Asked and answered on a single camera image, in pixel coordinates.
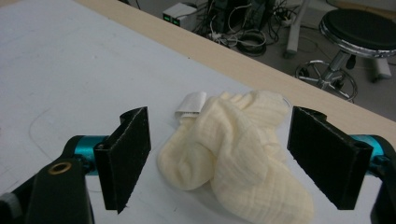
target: stool leg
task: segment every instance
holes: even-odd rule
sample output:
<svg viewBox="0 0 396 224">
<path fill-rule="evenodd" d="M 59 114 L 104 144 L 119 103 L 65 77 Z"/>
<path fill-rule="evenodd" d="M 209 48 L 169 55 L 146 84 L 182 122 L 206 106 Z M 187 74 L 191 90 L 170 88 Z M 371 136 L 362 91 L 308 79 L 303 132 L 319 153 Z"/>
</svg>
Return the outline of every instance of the stool leg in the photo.
<svg viewBox="0 0 396 224">
<path fill-rule="evenodd" d="M 327 67 L 326 71 L 321 76 L 321 88 L 324 90 L 330 83 L 332 83 L 332 75 L 339 71 L 343 66 L 344 61 L 350 56 L 349 53 L 339 50 L 337 55 L 332 59 L 332 62 Z"/>
</svg>

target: black stool seat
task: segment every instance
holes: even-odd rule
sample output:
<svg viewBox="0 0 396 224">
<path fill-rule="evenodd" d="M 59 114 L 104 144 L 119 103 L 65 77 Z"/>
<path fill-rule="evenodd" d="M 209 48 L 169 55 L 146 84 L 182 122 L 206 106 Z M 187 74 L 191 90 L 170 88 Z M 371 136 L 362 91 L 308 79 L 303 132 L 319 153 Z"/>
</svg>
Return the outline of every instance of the black stool seat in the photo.
<svg viewBox="0 0 396 224">
<path fill-rule="evenodd" d="M 396 23 L 370 12 L 337 9 L 322 19 L 328 31 L 361 48 L 396 50 Z"/>
</svg>

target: stool foot ring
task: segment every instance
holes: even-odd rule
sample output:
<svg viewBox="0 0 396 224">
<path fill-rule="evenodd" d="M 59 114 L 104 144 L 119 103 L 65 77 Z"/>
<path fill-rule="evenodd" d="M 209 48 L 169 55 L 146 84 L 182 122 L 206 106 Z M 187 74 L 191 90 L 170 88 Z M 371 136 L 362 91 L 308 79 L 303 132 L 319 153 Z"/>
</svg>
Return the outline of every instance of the stool foot ring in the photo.
<svg viewBox="0 0 396 224">
<path fill-rule="evenodd" d="M 329 78 L 323 79 L 322 74 L 328 66 L 328 63 L 321 60 L 302 63 L 297 67 L 294 76 L 323 90 L 330 90 L 347 101 L 353 102 L 358 94 L 358 86 L 353 77 L 343 69 L 339 69 L 333 72 Z"/>
</svg>

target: cream towel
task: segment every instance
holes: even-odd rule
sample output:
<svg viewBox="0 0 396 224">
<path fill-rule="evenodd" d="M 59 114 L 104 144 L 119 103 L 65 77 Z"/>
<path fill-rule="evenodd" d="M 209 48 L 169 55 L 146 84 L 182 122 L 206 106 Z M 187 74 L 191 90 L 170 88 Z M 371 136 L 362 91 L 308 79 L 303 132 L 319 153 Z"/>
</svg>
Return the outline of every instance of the cream towel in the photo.
<svg viewBox="0 0 396 224">
<path fill-rule="evenodd" d="M 276 137 L 287 112 L 269 91 L 212 97 L 197 119 L 181 120 L 159 169 L 179 189 L 210 180 L 219 202 L 252 223 L 309 223 L 312 199 L 283 163 Z"/>
</svg>

